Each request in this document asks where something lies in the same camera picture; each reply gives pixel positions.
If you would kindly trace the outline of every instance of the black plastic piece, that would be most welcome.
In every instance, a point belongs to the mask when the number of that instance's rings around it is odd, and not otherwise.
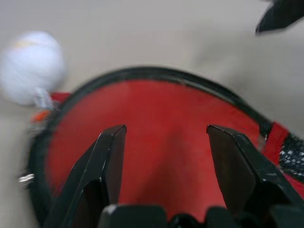
[[[170,228],[198,228],[200,227],[199,222],[189,214],[177,214],[173,216],[171,221],[169,222]]]
[[[260,20],[256,34],[285,29],[304,17],[303,0],[274,0]]]
[[[218,184],[234,216],[245,211],[264,221],[276,205],[292,206],[304,215],[302,198],[244,134],[219,126],[208,126],[207,132]]]
[[[104,207],[118,203],[126,127],[104,130],[73,166],[43,228],[97,227]]]
[[[207,212],[205,225],[208,228],[239,228],[231,214],[224,208],[213,207]]]
[[[304,225],[303,210],[300,208],[276,205],[271,208],[270,214],[276,228],[302,228]]]
[[[167,217],[160,206],[110,205],[98,228],[167,228]]]

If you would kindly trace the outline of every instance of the red golf bag top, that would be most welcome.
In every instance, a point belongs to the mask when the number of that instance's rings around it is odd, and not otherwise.
[[[202,77],[166,68],[129,68],[53,98],[62,102],[59,111],[51,113],[46,129],[33,140],[28,163],[35,175],[29,188],[40,222],[77,160],[104,129],[120,124],[128,129],[120,203],[159,204],[168,217],[186,212],[198,220],[208,207],[225,206],[208,124],[242,132],[257,148],[262,139],[262,153],[304,195],[302,141]]]

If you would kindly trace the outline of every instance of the beige floor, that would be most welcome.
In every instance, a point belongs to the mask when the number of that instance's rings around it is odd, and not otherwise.
[[[118,67],[161,65],[220,82],[269,118],[304,135],[304,23],[256,38],[258,0],[3,0],[0,49],[27,30],[61,42],[69,69],[62,90]],[[0,227],[36,225],[14,176],[26,150],[31,108],[0,98]]]

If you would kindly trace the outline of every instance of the red strap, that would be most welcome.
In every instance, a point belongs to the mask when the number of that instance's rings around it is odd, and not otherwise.
[[[280,124],[274,122],[271,132],[269,134],[266,145],[264,146],[262,153],[276,166],[279,165],[280,151],[284,144],[285,138],[288,136],[289,132],[282,127]],[[295,180],[291,176],[284,174],[289,183],[294,187],[294,189],[299,193],[299,195],[304,198],[304,185],[303,183]]]
[[[59,103],[64,102],[71,93],[52,93],[51,98],[53,101],[58,101]]]
[[[295,180],[291,176],[284,174],[289,183],[293,186],[293,188],[299,193],[299,195],[304,199],[304,185],[303,183]]]
[[[274,122],[262,153],[275,165],[279,165],[280,151],[289,132]]]

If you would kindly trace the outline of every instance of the black mesh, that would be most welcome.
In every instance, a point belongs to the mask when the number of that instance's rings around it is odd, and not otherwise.
[[[280,152],[282,170],[304,183],[304,140],[289,134]]]

